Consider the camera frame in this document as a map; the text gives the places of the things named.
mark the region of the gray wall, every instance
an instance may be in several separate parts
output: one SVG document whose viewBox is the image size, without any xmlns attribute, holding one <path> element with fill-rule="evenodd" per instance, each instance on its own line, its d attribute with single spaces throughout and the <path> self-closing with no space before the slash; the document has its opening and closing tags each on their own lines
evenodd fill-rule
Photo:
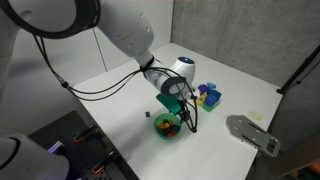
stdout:
<svg viewBox="0 0 320 180">
<path fill-rule="evenodd" d="M 172 42 L 281 86 L 320 43 L 320 1 L 175 0 Z M 319 78 L 320 67 L 283 100 L 282 150 L 320 131 Z"/>
</svg>

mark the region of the black cable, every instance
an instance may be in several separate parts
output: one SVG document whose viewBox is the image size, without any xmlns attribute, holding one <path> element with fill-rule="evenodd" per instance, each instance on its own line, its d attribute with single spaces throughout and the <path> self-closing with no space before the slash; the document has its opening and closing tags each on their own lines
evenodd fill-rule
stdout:
<svg viewBox="0 0 320 180">
<path fill-rule="evenodd" d="M 315 64 L 310 70 L 309 72 L 300 80 L 300 83 L 307 77 L 309 76 L 309 74 L 319 65 L 320 61 L 317 62 L 317 64 Z"/>
<path fill-rule="evenodd" d="M 107 88 L 107 89 L 104 89 L 104 90 L 101 90 L 101 91 L 96 91 L 96 92 L 84 92 L 84 91 L 80 91 L 80 90 L 77 90 L 77 89 L 74 89 L 73 87 L 70 87 L 71 90 L 73 91 L 76 91 L 78 93 L 81 93 L 81 94 L 99 94 L 99 93 L 102 93 L 102 92 L 106 92 L 114 87 L 116 87 L 117 85 L 119 85 L 121 82 L 123 82 L 124 80 L 126 80 L 127 78 L 129 78 L 131 75 L 135 75 L 137 73 L 141 72 L 140 70 L 137 70 L 137 71 L 134 71 L 130 74 L 128 74 L 126 77 L 124 77 L 123 79 L 121 79 L 119 82 L 117 82 L 116 84 L 112 85 L 111 87 Z"/>
<path fill-rule="evenodd" d="M 126 85 L 126 83 L 122 84 L 122 85 L 121 85 L 116 91 L 114 91 L 113 93 L 111 93 L 111 94 L 109 94 L 109 95 L 107 95 L 107 96 L 101 97 L 101 98 L 96 98 L 96 99 L 87 99 L 87 98 L 80 97 L 80 96 L 76 95 L 76 94 L 72 91 L 72 89 L 70 89 L 70 87 L 68 87 L 67 89 L 69 90 L 69 92 L 70 92 L 71 94 L 73 94 L 75 97 L 77 97 L 77 98 L 79 98 L 79 99 L 81 99 L 81 100 L 84 100 L 84 101 L 99 101 L 99 100 L 106 99 L 106 98 L 114 95 L 115 93 L 117 93 L 118 91 L 120 91 L 125 85 Z"/>
<path fill-rule="evenodd" d="M 170 76 L 166 71 L 162 71 L 162 70 L 159 70 L 159 69 L 157 69 L 156 71 L 162 72 L 163 74 L 166 74 L 169 78 L 172 78 L 172 76 Z M 183 102 L 188 102 L 188 101 L 185 100 L 185 98 L 184 98 L 184 96 L 183 96 L 183 94 L 182 94 L 182 91 L 181 91 L 180 87 L 178 86 L 178 84 L 175 83 L 175 85 L 176 85 L 177 88 L 178 88 L 178 91 L 179 91 L 179 93 L 180 93 L 180 96 L 182 97 Z M 183 121 L 183 122 L 185 122 L 185 123 L 187 124 L 187 126 L 188 126 L 188 128 L 190 129 L 191 132 L 194 132 L 194 129 L 196 129 L 196 127 L 194 127 L 194 125 L 193 125 L 193 120 L 192 120 L 191 117 L 190 117 L 190 123 L 191 123 L 191 125 L 189 125 L 188 121 Z"/>
<path fill-rule="evenodd" d="M 319 64 L 320 64 L 320 61 L 317 62 L 317 64 L 315 64 L 315 65 L 308 71 L 308 73 L 307 73 L 306 75 L 304 75 L 300 80 L 296 81 L 295 84 L 289 86 L 289 87 L 286 89 L 286 91 L 289 90 L 289 89 L 291 89 L 291 88 L 293 88 L 293 87 L 295 87 L 296 85 L 301 84 L 302 81 L 303 81 L 306 77 L 308 77 L 309 74 L 310 74 Z"/>
<path fill-rule="evenodd" d="M 188 83 L 180 74 L 178 74 L 177 72 L 175 72 L 175 71 L 173 71 L 173 70 L 171 70 L 171 69 L 162 68 L 162 67 L 149 68 L 149 69 L 162 69 L 162 70 L 170 71 L 170 72 L 176 74 L 178 77 L 180 77 L 180 78 L 184 81 L 184 83 L 187 85 L 187 87 L 188 87 L 188 89 L 189 89 L 189 91 L 190 91 L 190 93 L 191 93 L 191 96 L 192 96 L 192 99 L 193 99 L 193 103 L 194 103 L 194 105 L 195 105 L 195 116 L 196 116 L 195 127 L 197 127 L 197 125 L 198 125 L 198 108 L 197 108 L 196 100 L 194 99 L 195 96 L 194 96 L 194 94 L 193 94 L 192 88 L 190 87 L 189 83 Z"/>
<path fill-rule="evenodd" d="M 48 55 L 47 55 L 47 51 L 46 51 L 46 47 L 45 47 L 45 43 L 44 43 L 44 40 L 42 37 L 40 37 L 40 41 L 41 41 L 41 44 L 37 38 L 37 36 L 35 34 L 33 34 L 33 37 L 36 41 L 36 44 L 47 64 L 47 66 L 49 67 L 49 69 L 51 70 L 51 72 L 57 77 L 57 79 L 59 80 L 59 82 L 61 83 L 61 85 L 66 88 L 69 92 L 71 92 L 72 95 L 76 96 L 77 98 L 79 99 L 82 99 L 82 100 L 86 100 L 86 101 L 98 101 L 98 100 L 102 100 L 102 99 L 106 99 L 112 95 L 114 95 L 115 93 L 117 93 L 120 89 L 122 89 L 124 87 L 124 85 L 126 85 L 127 82 L 125 82 L 122 86 L 120 86 L 116 91 L 114 91 L 113 93 L 105 96 L 105 97 L 101 97 L 101 98 L 96 98 L 96 99 L 87 99 L 87 98 L 82 98 L 78 95 L 76 95 L 73 91 L 76 91 L 76 92 L 79 92 L 79 93 L 83 93 L 83 94 L 98 94 L 98 93 L 101 93 L 101 92 L 105 92 L 107 90 L 110 90 L 112 88 L 114 88 L 115 86 L 119 85 L 121 82 L 123 82 L 124 80 L 126 80 L 127 78 L 132 78 L 133 76 L 135 76 L 137 73 L 141 72 L 140 70 L 137 70 L 137 71 L 134 71 L 132 73 L 130 73 L 129 75 L 127 75 L 125 78 L 123 78 L 122 80 L 120 80 L 118 83 L 114 84 L 112 87 L 110 88 L 107 88 L 107 89 L 104 89 L 104 90 L 101 90 L 101 91 L 98 91 L 98 92 L 83 92 L 83 91 L 79 91 L 77 89 L 74 89 L 72 88 L 71 86 L 69 86 L 68 82 L 64 81 L 62 77 L 60 77 L 60 75 L 58 73 L 55 72 L 55 70 L 52 68 L 51 66 L 51 63 L 49 61 L 49 58 L 48 58 Z"/>
<path fill-rule="evenodd" d="M 183 77 L 182 77 L 180 74 L 178 74 L 178 73 L 176 73 L 175 71 L 173 71 L 173 70 L 171 70 L 171 69 L 168 69 L 168 68 L 159 68 L 159 69 L 166 69 L 166 70 L 172 71 L 172 72 L 174 72 L 176 75 L 178 75 L 179 78 L 181 78 L 181 80 L 184 82 L 184 84 L 186 84 L 186 85 L 188 86 L 189 91 L 190 91 L 191 94 L 192 94 L 192 97 L 194 97 L 194 94 L 193 94 L 192 89 L 190 88 L 188 82 L 186 82 L 185 79 L 183 79 Z M 182 97 L 182 99 L 183 99 L 183 102 L 188 102 L 188 101 L 184 98 L 184 96 L 182 95 L 182 91 L 181 91 L 180 87 L 177 86 L 177 88 L 178 88 L 179 92 L 181 92 L 181 97 Z M 196 116 L 196 122 L 195 122 L 196 126 L 193 125 L 193 120 L 192 120 L 192 117 L 190 116 L 191 127 L 195 128 L 194 130 L 193 130 L 193 129 L 190 129 L 190 130 L 191 130 L 192 132 L 195 132 L 195 130 L 196 130 L 196 128 L 197 128 L 198 111 L 197 111 L 197 109 L 194 108 L 194 107 L 193 107 L 193 109 L 195 110 L 195 114 L 196 114 L 196 115 L 195 115 L 195 116 Z"/>
<path fill-rule="evenodd" d="M 170 76 L 166 71 L 161 70 L 161 69 L 165 69 L 165 70 L 172 71 L 171 69 L 168 69 L 168 68 L 160 68 L 160 67 L 152 67 L 152 68 L 149 68 L 149 69 L 153 69 L 153 70 L 162 72 L 162 73 L 166 74 L 167 76 L 172 77 L 172 76 Z M 184 79 L 180 74 L 178 74 L 178 73 L 176 73 L 176 72 L 174 72 L 174 73 L 175 73 L 176 75 L 178 75 L 178 77 L 182 79 L 182 81 L 184 82 L 184 84 L 186 84 L 186 85 L 188 86 L 189 91 L 191 90 L 190 92 L 191 92 L 191 94 L 192 94 L 192 97 L 194 97 L 194 94 L 193 94 L 193 92 L 192 92 L 192 89 L 190 88 L 189 84 L 185 81 L 185 79 Z M 186 103 L 189 103 L 189 102 L 184 98 L 180 87 L 179 87 L 177 84 L 176 84 L 176 86 L 177 86 L 177 88 L 178 88 L 178 90 L 179 90 L 179 92 L 180 92 L 180 94 L 181 94 L 181 97 L 182 97 L 183 101 L 186 102 Z M 193 125 L 193 120 L 192 120 L 191 116 L 190 116 L 191 126 L 189 125 L 189 123 L 188 123 L 187 121 L 184 121 L 184 122 L 187 124 L 188 128 L 190 129 L 190 131 L 195 133 L 195 132 L 196 132 L 196 129 L 197 129 L 198 111 L 197 111 L 197 109 L 196 109 L 195 107 L 193 107 L 193 109 L 194 109 L 194 111 L 195 111 L 195 116 L 196 116 L 196 122 L 195 122 L 196 125 L 195 125 L 195 126 Z"/>
<path fill-rule="evenodd" d="M 49 62 L 49 60 L 48 60 L 48 55 L 47 55 L 47 53 L 46 53 L 46 51 L 45 51 L 45 46 L 44 46 L 43 39 L 40 38 L 40 39 L 41 39 L 42 46 L 43 46 L 43 48 L 42 48 L 41 45 L 40 45 L 40 42 L 39 42 L 39 40 L 38 40 L 38 38 L 37 38 L 37 36 L 33 34 L 33 37 L 34 37 L 34 39 L 35 39 L 35 41 L 36 41 L 36 43 L 37 43 L 37 46 L 38 46 L 38 48 L 39 48 L 39 50 L 40 50 L 40 52 L 41 52 L 41 54 L 42 54 L 42 56 L 43 56 L 46 64 L 47 64 L 47 66 L 49 67 L 49 69 L 51 70 L 51 72 L 52 72 L 53 74 L 56 74 L 55 70 L 52 68 L 52 66 L 51 66 L 51 64 L 50 64 L 50 62 Z"/>
</svg>

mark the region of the purple object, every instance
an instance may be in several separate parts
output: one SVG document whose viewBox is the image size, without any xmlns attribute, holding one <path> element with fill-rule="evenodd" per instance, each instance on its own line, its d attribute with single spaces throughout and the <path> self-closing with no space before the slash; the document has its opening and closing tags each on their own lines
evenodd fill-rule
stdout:
<svg viewBox="0 0 320 180">
<path fill-rule="evenodd" d="M 201 94 L 210 91 L 209 87 L 205 84 L 201 84 L 200 86 L 198 86 L 198 89 L 201 92 Z"/>
</svg>

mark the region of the red object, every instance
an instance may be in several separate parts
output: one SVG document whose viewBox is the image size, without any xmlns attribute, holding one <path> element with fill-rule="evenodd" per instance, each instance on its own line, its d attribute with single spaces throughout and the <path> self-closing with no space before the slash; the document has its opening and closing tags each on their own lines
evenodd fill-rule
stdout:
<svg viewBox="0 0 320 180">
<path fill-rule="evenodd" d="M 315 163 L 315 164 L 312 164 L 311 166 L 309 166 L 309 168 L 316 172 L 317 174 L 320 174 L 320 162 L 319 163 Z"/>
</svg>

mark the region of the wire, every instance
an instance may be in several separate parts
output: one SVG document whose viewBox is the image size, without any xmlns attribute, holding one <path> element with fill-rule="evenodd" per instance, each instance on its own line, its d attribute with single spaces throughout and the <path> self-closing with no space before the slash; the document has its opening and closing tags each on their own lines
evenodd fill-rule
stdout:
<svg viewBox="0 0 320 180">
<path fill-rule="evenodd" d="M 40 38 L 41 44 L 42 44 L 42 47 L 43 47 L 43 48 L 42 48 L 41 45 L 40 45 L 40 42 L 39 42 L 39 40 L 38 40 L 38 38 L 37 38 L 37 36 L 33 34 L 33 37 L 34 37 L 34 39 L 35 39 L 35 41 L 36 41 L 36 43 L 37 43 L 37 46 L 38 46 L 38 48 L 39 48 L 39 50 L 40 50 L 40 52 L 41 52 L 41 54 L 42 54 L 42 56 L 43 56 L 46 64 L 47 64 L 47 66 L 49 67 L 49 69 L 51 70 L 51 72 L 52 72 L 53 74 L 56 74 L 55 70 L 52 68 L 52 66 L 51 66 L 51 64 L 50 64 L 50 62 L 49 62 L 49 59 L 48 59 L 48 56 L 47 56 L 47 52 L 46 52 L 46 49 L 45 49 L 45 45 L 44 45 L 43 38 L 42 38 L 42 37 Z"/>
<path fill-rule="evenodd" d="M 117 93 L 118 91 L 120 91 L 120 90 L 126 85 L 127 82 L 125 82 L 124 84 L 122 84 L 122 85 L 121 85 L 117 90 L 115 90 L 113 93 L 111 93 L 111 94 L 109 94 L 109 95 L 107 95 L 107 96 L 101 97 L 101 98 L 96 98 L 96 99 L 87 99 L 87 98 L 80 97 L 80 96 L 76 95 L 76 94 L 72 91 L 72 89 L 71 89 L 70 87 L 68 87 L 67 89 L 69 90 L 69 92 L 70 92 L 71 94 L 73 94 L 74 96 L 76 96 L 77 98 L 79 98 L 79 99 L 81 99 L 81 100 L 84 100 L 84 101 L 99 101 L 99 100 L 102 100 L 102 99 L 109 98 L 110 96 L 112 96 L 112 95 L 114 95 L 115 93 Z"/>
<path fill-rule="evenodd" d="M 159 72 L 162 72 L 163 74 L 165 74 L 165 75 L 167 75 L 169 78 L 172 78 L 172 76 L 170 76 L 166 71 L 162 71 L 162 70 L 159 70 L 159 69 L 156 69 L 155 68 L 155 71 L 159 71 Z M 178 88 L 178 90 L 179 90 L 179 93 L 181 94 L 181 97 L 182 97 L 182 99 L 183 99 L 183 102 L 186 102 L 186 100 L 185 100 L 185 98 L 184 98 L 184 96 L 183 96 L 183 94 L 182 94 L 182 91 L 181 91 L 181 89 L 180 89 L 180 87 L 178 86 L 178 84 L 176 83 L 175 84 L 176 86 L 177 86 L 177 88 Z M 187 124 L 187 126 L 188 126 L 188 128 L 190 129 L 190 131 L 191 132 L 193 132 L 194 130 L 194 126 L 193 126 L 193 122 L 192 122 L 192 118 L 190 117 L 190 122 L 191 122 L 191 126 L 189 125 L 189 123 L 187 122 L 187 121 L 184 121 L 186 124 Z"/>
<path fill-rule="evenodd" d="M 171 70 L 171 69 L 162 68 L 162 67 L 149 68 L 149 69 L 162 69 L 162 70 L 170 71 L 170 72 L 176 74 L 178 77 L 180 77 L 180 78 L 184 81 L 184 83 L 187 85 L 187 87 L 188 87 L 188 89 L 189 89 L 189 91 L 190 91 L 190 93 L 191 93 L 191 96 L 192 96 L 192 99 L 193 99 L 193 103 L 194 103 L 194 105 L 195 105 L 195 116 L 196 116 L 196 119 L 195 119 L 195 127 L 197 127 L 197 125 L 198 125 L 198 108 L 197 108 L 197 105 L 196 105 L 196 100 L 193 98 L 193 97 L 195 97 L 195 96 L 194 96 L 194 94 L 193 94 L 193 91 L 192 91 L 189 83 L 188 83 L 180 74 L 178 74 L 177 72 L 175 72 L 175 71 L 173 71 L 173 70 Z"/>
<path fill-rule="evenodd" d="M 315 65 L 309 70 L 309 72 L 308 72 L 305 76 L 303 76 L 303 78 L 300 80 L 300 83 L 301 83 L 319 64 L 320 64 L 320 61 L 317 62 L 317 64 L 315 64 Z"/>
<path fill-rule="evenodd" d="M 309 74 L 310 74 L 319 64 L 320 64 L 320 61 L 317 62 L 317 64 L 315 64 L 315 65 L 308 71 L 308 73 L 307 73 L 306 75 L 304 75 L 300 80 L 296 81 L 295 84 L 289 86 L 289 87 L 286 89 L 286 91 L 289 90 L 289 89 L 291 89 L 291 88 L 293 88 L 293 87 L 295 87 L 296 85 L 301 84 L 302 81 L 303 81 L 306 77 L 308 77 Z"/>
<path fill-rule="evenodd" d="M 131 75 L 135 75 L 137 73 L 141 72 L 140 70 L 137 70 L 137 71 L 134 71 L 132 73 L 130 73 L 129 75 L 127 75 L 126 77 L 124 77 L 123 79 L 121 79 L 119 82 L 117 82 L 116 84 L 112 85 L 111 87 L 107 88 L 107 89 L 104 89 L 104 90 L 100 90 L 100 91 L 96 91 L 96 92 L 84 92 L 84 91 L 80 91 L 80 90 L 77 90 L 73 87 L 70 87 L 71 90 L 73 91 L 76 91 L 78 93 L 81 93 L 81 94 L 99 94 L 99 93 L 102 93 L 102 92 L 105 92 L 105 91 L 108 91 L 114 87 L 116 87 L 117 85 L 119 85 L 121 82 L 123 82 L 124 80 L 126 80 L 127 78 L 129 78 Z"/>
<path fill-rule="evenodd" d="M 95 35 L 95 38 L 96 38 L 96 41 L 97 41 L 97 44 L 98 44 L 98 48 L 99 48 L 99 51 L 100 51 L 100 55 L 103 59 L 103 56 L 102 56 L 102 53 L 101 53 L 101 49 L 100 49 L 100 45 L 99 45 L 99 42 L 97 40 L 97 36 L 96 36 L 96 33 L 93 29 L 93 32 L 94 32 L 94 35 Z M 47 51 L 46 51 L 46 47 L 45 47 L 45 43 L 44 43 L 44 39 L 43 37 L 40 37 L 40 41 L 41 41 L 41 44 L 37 38 L 37 36 L 35 34 L 33 34 L 33 37 L 36 41 L 36 44 L 39 48 L 39 51 L 41 52 L 47 66 L 49 67 L 49 69 L 51 70 L 51 72 L 57 77 L 57 79 L 59 80 L 59 82 L 61 83 L 61 85 L 66 88 L 72 95 L 74 95 L 75 97 L 77 97 L 78 99 L 81 99 L 81 100 L 85 100 L 85 101 L 99 101 L 99 100 L 102 100 L 102 99 L 106 99 L 106 98 L 109 98 L 110 96 L 114 95 L 115 93 L 117 93 L 118 91 L 120 91 L 136 74 L 142 72 L 142 70 L 137 70 L 137 71 L 134 71 L 132 73 L 130 73 L 129 75 L 127 75 L 126 77 L 124 77 L 123 79 L 121 79 L 119 82 L 117 82 L 116 84 L 114 84 L 113 86 L 107 88 L 107 89 L 104 89 L 104 90 L 101 90 L 101 91 L 96 91 L 96 92 L 84 92 L 84 91 L 80 91 L 80 90 L 77 90 L 71 86 L 69 86 L 68 82 L 64 81 L 63 78 L 58 74 L 56 73 L 56 71 L 53 69 L 53 67 L 51 66 L 51 63 L 49 61 L 49 58 L 48 58 L 48 55 L 47 55 Z M 183 92 L 181 91 L 179 85 L 177 83 L 175 83 L 175 85 L 177 86 L 178 88 L 178 91 L 183 99 L 183 102 L 184 103 L 187 103 L 189 104 L 195 111 L 195 126 L 193 125 L 193 120 L 190 116 L 190 122 L 191 122 L 191 126 L 189 125 L 189 123 L 187 121 L 184 121 L 188 128 L 190 129 L 191 132 L 196 132 L 196 128 L 197 128 L 197 125 L 198 125 L 198 110 L 197 110 L 197 106 L 196 106 L 196 101 L 193 97 L 194 94 L 193 94 L 193 91 L 190 87 L 190 85 L 188 84 L 188 82 L 180 75 L 178 74 L 177 72 L 171 70 L 171 69 L 168 69 L 168 68 L 162 68 L 162 67 L 151 67 L 151 68 L 148 68 L 147 70 L 150 70 L 150 69 L 153 69 L 153 70 L 156 70 L 156 71 L 159 71 L 159 72 L 162 72 L 164 74 L 166 74 L 169 78 L 171 78 L 172 76 L 170 76 L 166 71 L 170 71 L 174 74 L 176 74 L 183 82 L 184 82 L 184 87 L 183 89 L 185 88 L 185 85 L 188 87 L 188 90 L 190 91 L 191 95 L 192 95 L 192 99 L 193 99 L 193 102 L 194 102 L 194 105 L 195 106 L 192 106 L 191 103 L 189 103 L 185 98 L 184 98 L 184 95 L 183 95 Z M 107 96 L 104 96 L 104 97 L 101 97 L 101 98 L 95 98 L 95 99 L 87 99 L 87 98 L 83 98 L 83 97 L 80 97 L 78 96 L 77 94 L 75 94 L 75 92 L 78 92 L 78 93 L 82 93 L 82 94 L 99 94 L 99 93 L 102 93 L 102 92 L 105 92 L 105 91 L 108 91 L 114 87 L 116 87 L 117 85 L 119 85 L 120 83 L 122 83 L 124 80 L 126 80 L 126 82 L 124 82 L 118 89 L 116 89 L 114 92 L 112 92 L 111 94 L 107 95 Z M 186 110 L 188 112 L 189 109 L 188 109 L 188 106 L 186 104 L 184 104 L 184 107 L 186 108 Z"/>
<path fill-rule="evenodd" d="M 178 73 L 176 73 L 175 71 L 173 71 L 173 70 L 171 70 L 171 69 L 168 69 L 168 68 L 152 67 L 152 68 L 149 68 L 149 69 L 153 69 L 153 70 L 162 72 L 162 73 L 166 74 L 166 75 L 169 76 L 169 77 L 171 77 L 171 76 L 170 76 L 166 71 L 163 71 L 163 70 L 168 70 L 168 71 L 170 71 L 170 72 L 173 72 L 174 74 L 176 74 L 176 75 L 184 82 L 184 84 L 187 85 L 187 87 L 188 87 L 188 89 L 189 89 L 192 97 L 194 97 L 194 94 L 193 94 L 193 92 L 192 92 L 192 89 L 190 88 L 190 85 L 188 84 L 188 82 L 186 82 L 186 80 L 185 80 L 180 74 L 178 74 Z M 178 88 L 178 90 L 179 90 L 179 92 L 180 92 L 180 94 L 181 94 L 181 97 L 182 97 L 183 101 L 186 102 L 186 103 L 188 103 L 188 104 L 190 104 L 190 103 L 184 98 L 180 87 L 179 87 L 177 84 L 176 84 L 176 86 L 177 86 L 177 88 Z M 190 116 L 191 127 L 190 127 L 190 125 L 189 125 L 189 123 L 188 123 L 187 121 L 184 121 L 184 122 L 187 124 L 188 128 L 190 129 L 190 131 L 195 133 L 195 132 L 196 132 L 196 129 L 197 129 L 198 111 L 197 111 L 197 108 L 195 108 L 194 106 L 191 106 L 191 107 L 192 107 L 192 108 L 194 109 L 194 111 L 195 111 L 195 118 L 196 118 L 196 120 L 195 120 L 195 126 L 193 125 L 193 120 L 192 120 L 191 116 Z"/>
<path fill-rule="evenodd" d="M 79 90 L 74 89 L 73 87 L 69 86 L 68 82 L 64 81 L 63 78 L 62 78 L 58 73 L 56 73 L 56 71 L 52 68 L 51 63 L 50 63 L 49 58 L 48 58 L 48 55 L 47 55 L 47 51 L 46 51 L 46 47 L 45 47 L 45 43 L 44 43 L 43 37 L 40 37 L 41 44 L 40 44 L 40 42 L 39 42 L 39 40 L 38 40 L 38 38 L 37 38 L 37 36 L 36 36 L 35 34 L 33 34 L 33 37 L 34 37 L 34 39 L 35 39 L 35 41 L 36 41 L 36 44 L 37 44 L 37 46 L 38 46 L 38 48 L 39 48 L 39 51 L 41 52 L 41 54 L 42 54 L 42 56 L 43 56 L 43 58 L 44 58 L 44 60 L 45 60 L 45 62 L 46 62 L 46 64 L 47 64 L 47 66 L 49 67 L 49 69 L 51 70 L 51 72 L 57 77 L 57 79 L 58 79 L 58 81 L 61 83 L 61 85 L 62 85 L 64 88 L 66 88 L 72 95 L 76 96 L 76 97 L 79 98 L 79 99 L 85 100 L 85 101 L 98 101 L 98 100 L 106 99 L 106 98 L 114 95 L 114 94 L 117 93 L 120 89 L 122 89 L 122 88 L 126 85 L 126 83 L 127 83 L 129 80 L 131 80 L 131 78 L 132 78 L 133 76 L 135 76 L 136 74 L 138 74 L 139 72 L 141 72 L 141 70 L 134 71 L 134 72 L 130 73 L 129 75 L 127 75 L 126 77 L 124 77 L 124 78 L 123 78 L 122 80 L 120 80 L 119 82 L 117 82 L 116 84 L 114 84 L 113 86 L 111 86 L 111 87 L 109 87 L 109 88 L 107 88 L 107 89 L 101 90 L 101 91 L 97 91 L 97 92 L 83 92 L 83 91 L 79 91 Z M 99 93 L 108 91 L 108 90 L 116 87 L 117 85 L 119 85 L 121 82 L 123 82 L 123 81 L 126 80 L 126 79 L 127 79 L 127 81 L 126 81 L 124 84 L 122 84 L 117 90 L 115 90 L 113 93 L 111 93 L 111 94 L 109 94 L 109 95 L 107 95 L 107 96 L 101 97 L 101 98 L 96 98 L 96 99 L 82 98 L 82 97 L 76 95 L 76 94 L 73 92 L 73 91 L 76 91 L 76 92 L 82 93 L 82 94 L 99 94 Z"/>
</svg>

